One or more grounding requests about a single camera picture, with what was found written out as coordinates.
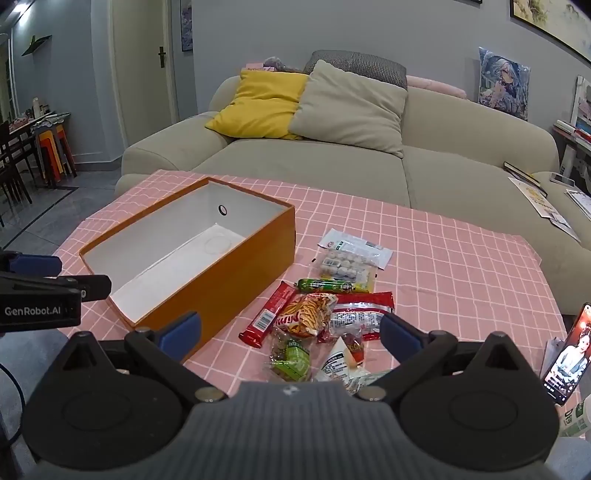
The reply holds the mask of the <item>red jujube clear bag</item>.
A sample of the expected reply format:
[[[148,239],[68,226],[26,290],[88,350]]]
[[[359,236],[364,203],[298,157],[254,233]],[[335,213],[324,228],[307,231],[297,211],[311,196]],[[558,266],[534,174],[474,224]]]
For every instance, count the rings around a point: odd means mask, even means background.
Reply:
[[[353,335],[352,333],[346,333],[341,336],[341,339],[345,343],[346,348],[349,351],[349,357],[353,359],[355,365],[362,365],[365,361],[365,347],[363,347],[363,338]]]

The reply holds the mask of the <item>yellow America snack bag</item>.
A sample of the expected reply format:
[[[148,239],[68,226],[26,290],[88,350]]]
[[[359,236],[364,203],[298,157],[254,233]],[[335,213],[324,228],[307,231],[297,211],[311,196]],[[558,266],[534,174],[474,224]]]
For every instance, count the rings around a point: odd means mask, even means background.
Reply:
[[[365,281],[353,282],[353,293],[373,293],[375,289],[375,280],[370,278]]]

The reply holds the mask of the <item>red chocolate bar wrapper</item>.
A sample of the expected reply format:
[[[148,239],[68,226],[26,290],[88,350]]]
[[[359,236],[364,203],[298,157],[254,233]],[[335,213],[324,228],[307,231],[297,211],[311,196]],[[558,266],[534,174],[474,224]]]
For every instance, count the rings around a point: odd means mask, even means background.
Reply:
[[[276,320],[280,311],[290,302],[296,293],[296,287],[293,284],[281,281],[270,298],[266,300],[263,308],[253,318],[249,326],[238,334],[238,338],[243,343],[253,348],[260,348],[263,346],[263,341],[273,328],[273,323]]]

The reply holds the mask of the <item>french fries snack bag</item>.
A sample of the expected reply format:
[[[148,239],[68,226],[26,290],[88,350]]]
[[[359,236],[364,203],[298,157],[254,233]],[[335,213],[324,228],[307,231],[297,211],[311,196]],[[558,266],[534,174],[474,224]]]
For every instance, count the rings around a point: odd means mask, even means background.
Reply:
[[[332,293],[295,294],[277,315],[274,326],[297,338],[317,337],[337,303],[338,296]]]

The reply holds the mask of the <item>red silver snack packet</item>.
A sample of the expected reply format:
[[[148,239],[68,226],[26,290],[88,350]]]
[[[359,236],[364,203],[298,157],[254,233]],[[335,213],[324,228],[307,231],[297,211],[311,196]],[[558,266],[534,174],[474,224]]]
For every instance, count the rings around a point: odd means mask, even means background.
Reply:
[[[329,342],[344,333],[360,333],[363,341],[380,339],[384,314],[394,312],[392,292],[339,294],[327,326],[318,334],[318,342]]]

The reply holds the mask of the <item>white triangular snack packet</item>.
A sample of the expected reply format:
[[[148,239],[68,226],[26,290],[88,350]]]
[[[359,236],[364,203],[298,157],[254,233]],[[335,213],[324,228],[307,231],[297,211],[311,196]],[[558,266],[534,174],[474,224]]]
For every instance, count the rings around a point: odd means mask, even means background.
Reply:
[[[315,373],[315,382],[339,381],[345,386],[346,391],[353,395],[363,387],[381,379],[387,371],[371,373],[356,363],[349,346],[342,337],[339,337],[332,346],[331,352],[322,367]]]

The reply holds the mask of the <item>colourful stacked stools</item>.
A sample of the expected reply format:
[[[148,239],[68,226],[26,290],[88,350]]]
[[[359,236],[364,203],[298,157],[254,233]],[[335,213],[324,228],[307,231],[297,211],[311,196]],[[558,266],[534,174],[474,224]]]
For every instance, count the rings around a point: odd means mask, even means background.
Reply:
[[[65,128],[61,124],[45,122],[36,132],[46,183],[55,186],[66,177],[76,177],[77,171]]]

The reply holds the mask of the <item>dark dining table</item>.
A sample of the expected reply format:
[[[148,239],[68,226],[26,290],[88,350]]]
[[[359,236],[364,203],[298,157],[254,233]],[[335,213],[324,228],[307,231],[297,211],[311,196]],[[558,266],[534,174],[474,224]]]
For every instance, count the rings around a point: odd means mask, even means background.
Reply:
[[[45,122],[61,124],[64,127],[69,117],[69,112],[47,113],[39,118],[22,119],[17,125],[8,122],[1,125],[1,195],[10,207],[22,201],[32,203],[20,164],[24,165],[34,189],[72,190],[72,187],[65,186],[63,182],[74,177],[66,177],[55,186],[48,185],[44,180],[36,132]]]

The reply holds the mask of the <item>smartphone with lit screen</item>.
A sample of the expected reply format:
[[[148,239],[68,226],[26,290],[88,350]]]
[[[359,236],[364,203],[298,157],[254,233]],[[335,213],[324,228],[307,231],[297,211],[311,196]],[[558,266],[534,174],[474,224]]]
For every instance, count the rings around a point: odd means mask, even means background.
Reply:
[[[590,364],[590,304],[585,303],[558,353],[542,375],[554,403],[564,406]]]

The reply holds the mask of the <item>yellow cushion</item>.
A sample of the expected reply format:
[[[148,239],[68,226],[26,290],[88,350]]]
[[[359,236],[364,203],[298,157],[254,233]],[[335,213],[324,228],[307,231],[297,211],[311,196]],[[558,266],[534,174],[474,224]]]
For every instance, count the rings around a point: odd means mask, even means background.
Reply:
[[[301,140],[290,133],[308,75],[243,69],[228,106],[204,127],[233,139]]]

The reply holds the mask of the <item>beige cushion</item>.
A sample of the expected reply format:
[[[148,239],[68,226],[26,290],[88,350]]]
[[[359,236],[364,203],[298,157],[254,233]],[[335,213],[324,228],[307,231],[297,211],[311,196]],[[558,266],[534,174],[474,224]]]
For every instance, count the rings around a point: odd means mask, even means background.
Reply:
[[[404,157],[402,121],[408,90],[319,60],[288,131],[311,140]]]

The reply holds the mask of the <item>pink blanket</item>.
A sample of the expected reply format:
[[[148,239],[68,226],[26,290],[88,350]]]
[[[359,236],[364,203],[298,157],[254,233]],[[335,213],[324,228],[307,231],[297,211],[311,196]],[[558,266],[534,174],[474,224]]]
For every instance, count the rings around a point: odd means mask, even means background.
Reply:
[[[450,85],[450,84],[447,84],[444,82],[439,82],[439,81],[432,80],[432,79],[408,75],[407,76],[407,83],[408,83],[409,87],[424,89],[424,90],[428,90],[428,91],[432,91],[432,92],[436,92],[436,93],[440,93],[440,94],[445,94],[445,95],[453,96],[453,97],[464,99],[464,100],[468,99],[467,93],[463,89],[460,89],[458,87],[455,87],[453,85]]]

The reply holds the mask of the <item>grey cushion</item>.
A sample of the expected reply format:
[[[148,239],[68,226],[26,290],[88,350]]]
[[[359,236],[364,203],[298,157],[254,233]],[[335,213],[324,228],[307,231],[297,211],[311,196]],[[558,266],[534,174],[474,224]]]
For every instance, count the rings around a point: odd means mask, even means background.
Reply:
[[[346,50],[315,50],[304,65],[303,72],[311,74],[318,60],[323,60],[342,71],[408,89],[406,67],[383,57]]]

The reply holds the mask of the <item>small wall picture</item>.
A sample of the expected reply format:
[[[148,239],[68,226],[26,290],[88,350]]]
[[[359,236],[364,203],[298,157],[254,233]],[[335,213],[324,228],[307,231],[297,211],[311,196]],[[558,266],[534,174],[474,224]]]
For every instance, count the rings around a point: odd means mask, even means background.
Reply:
[[[192,1],[180,1],[180,43],[182,52],[190,52],[192,45]]]

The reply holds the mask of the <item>framed wall painting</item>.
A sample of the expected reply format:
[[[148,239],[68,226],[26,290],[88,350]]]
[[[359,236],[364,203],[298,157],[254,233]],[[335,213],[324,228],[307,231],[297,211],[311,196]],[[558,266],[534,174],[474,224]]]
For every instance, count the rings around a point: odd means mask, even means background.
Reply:
[[[512,0],[511,15],[590,59],[590,18],[572,1]]]

